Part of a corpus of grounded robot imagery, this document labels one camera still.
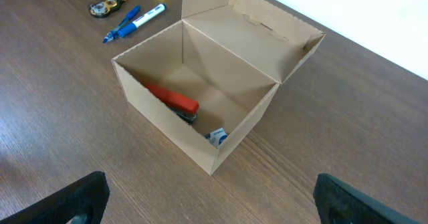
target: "white background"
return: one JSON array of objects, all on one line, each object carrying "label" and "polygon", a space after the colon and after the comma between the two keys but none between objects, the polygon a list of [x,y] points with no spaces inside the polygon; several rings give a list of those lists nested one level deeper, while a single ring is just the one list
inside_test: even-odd
[{"label": "white background", "polygon": [[277,0],[428,80],[428,0]]}]

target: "box lid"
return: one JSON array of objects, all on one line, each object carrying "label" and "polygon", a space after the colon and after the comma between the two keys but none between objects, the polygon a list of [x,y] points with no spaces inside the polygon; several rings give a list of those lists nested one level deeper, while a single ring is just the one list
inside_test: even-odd
[{"label": "box lid", "polygon": [[183,0],[181,18],[277,83],[284,83],[325,36],[265,0]]}]

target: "whiteboard marker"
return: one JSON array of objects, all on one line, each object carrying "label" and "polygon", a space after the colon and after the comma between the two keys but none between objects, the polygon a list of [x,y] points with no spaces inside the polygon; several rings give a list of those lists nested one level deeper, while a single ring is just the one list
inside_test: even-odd
[{"label": "whiteboard marker", "polygon": [[159,4],[154,9],[148,11],[143,16],[139,17],[138,19],[135,19],[132,23],[129,23],[126,27],[123,27],[121,30],[118,31],[120,37],[125,37],[129,33],[132,33],[135,31],[138,27],[145,24],[148,20],[152,19],[153,17],[157,16],[159,13],[162,13],[165,11],[167,6],[163,3]]}]

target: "brown wooden surface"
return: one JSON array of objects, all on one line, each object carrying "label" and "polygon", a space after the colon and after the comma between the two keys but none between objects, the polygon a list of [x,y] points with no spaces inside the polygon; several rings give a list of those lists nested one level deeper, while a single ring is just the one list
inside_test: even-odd
[{"label": "brown wooden surface", "polygon": [[99,170],[104,223],[319,223],[318,173],[428,223],[427,81],[296,14],[328,36],[209,177],[126,102],[110,62],[181,0],[108,45],[127,11],[160,1],[106,19],[91,1],[0,0],[0,219]]}]

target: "open box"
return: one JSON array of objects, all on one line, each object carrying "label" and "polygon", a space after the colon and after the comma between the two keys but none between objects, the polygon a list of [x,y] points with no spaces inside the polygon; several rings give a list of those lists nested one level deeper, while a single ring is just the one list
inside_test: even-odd
[{"label": "open box", "polygon": [[[182,19],[112,62],[127,100],[212,174],[325,34],[264,0],[183,0]],[[199,102],[191,126],[144,86]],[[223,127],[215,148],[204,134]]]}]

